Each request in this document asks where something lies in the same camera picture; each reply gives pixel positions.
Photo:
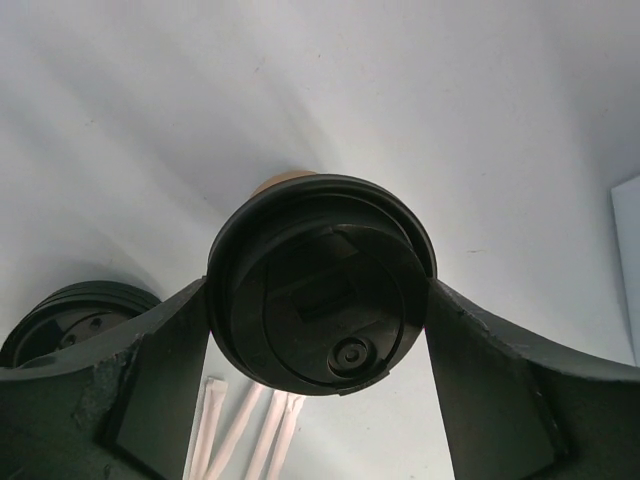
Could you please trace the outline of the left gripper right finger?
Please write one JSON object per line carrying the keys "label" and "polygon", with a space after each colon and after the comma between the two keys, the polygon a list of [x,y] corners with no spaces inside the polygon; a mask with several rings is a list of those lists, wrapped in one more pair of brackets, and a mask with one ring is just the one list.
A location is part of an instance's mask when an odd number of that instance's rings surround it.
{"label": "left gripper right finger", "polygon": [[431,280],[426,339],[458,479],[636,479],[639,370]]}

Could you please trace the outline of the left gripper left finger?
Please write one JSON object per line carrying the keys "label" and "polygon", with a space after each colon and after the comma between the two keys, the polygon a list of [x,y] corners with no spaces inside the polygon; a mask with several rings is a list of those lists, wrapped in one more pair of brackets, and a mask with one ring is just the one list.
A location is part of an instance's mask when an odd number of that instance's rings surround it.
{"label": "left gripper left finger", "polygon": [[179,479],[209,330],[196,280],[153,309],[1,366],[5,479]]}

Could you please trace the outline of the black plastic cup lid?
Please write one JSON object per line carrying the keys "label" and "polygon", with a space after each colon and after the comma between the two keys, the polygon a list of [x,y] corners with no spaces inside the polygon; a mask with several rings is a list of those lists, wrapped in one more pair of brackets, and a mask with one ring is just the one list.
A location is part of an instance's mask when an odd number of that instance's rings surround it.
{"label": "black plastic cup lid", "polygon": [[213,339],[273,389],[348,395],[386,377],[423,330],[432,242],[384,188],[344,175],[279,182],[247,200],[210,249]]}

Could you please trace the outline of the light blue paper bag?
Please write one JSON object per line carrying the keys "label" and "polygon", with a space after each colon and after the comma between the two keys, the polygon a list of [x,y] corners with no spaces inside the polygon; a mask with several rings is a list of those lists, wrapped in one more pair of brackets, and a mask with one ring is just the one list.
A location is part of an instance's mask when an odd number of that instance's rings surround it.
{"label": "light blue paper bag", "polygon": [[636,362],[639,362],[639,194],[639,177],[611,190],[631,342]]}

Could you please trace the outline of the brown paper coffee cup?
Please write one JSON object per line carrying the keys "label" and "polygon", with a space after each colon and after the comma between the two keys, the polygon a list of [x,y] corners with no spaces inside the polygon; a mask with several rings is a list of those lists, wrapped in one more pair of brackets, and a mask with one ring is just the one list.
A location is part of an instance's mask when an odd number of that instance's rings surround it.
{"label": "brown paper coffee cup", "polygon": [[292,171],[287,171],[284,173],[274,175],[268,178],[267,180],[265,180],[263,183],[261,183],[251,194],[251,198],[260,194],[264,190],[267,190],[268,188],[271,188],[274,185],[280,184],[282,182],[286,182],[286,181],[293,180],[296,178],[301,178],[301,177],[313,176],[313,175],[316,175],[316,172],[308,171],[308,170],[292,170]]}

